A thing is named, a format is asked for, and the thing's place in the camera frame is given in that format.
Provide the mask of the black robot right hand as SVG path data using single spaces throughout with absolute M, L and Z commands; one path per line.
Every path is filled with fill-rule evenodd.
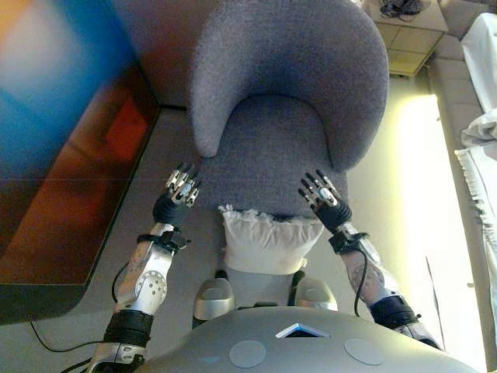
M 331 180 L 319 169 L 316 173 L 318 178 L 305 173 L 298 193 L 325 228 L 334 233 L 351 219 L 352 211 Z

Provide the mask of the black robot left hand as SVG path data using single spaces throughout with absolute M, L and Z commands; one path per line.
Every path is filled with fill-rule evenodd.
M 198 197 L 201 182 L 197 174 L 193 164 L 182 162 L 173 169 L 153 207 L 155 223 L 179 227 Z

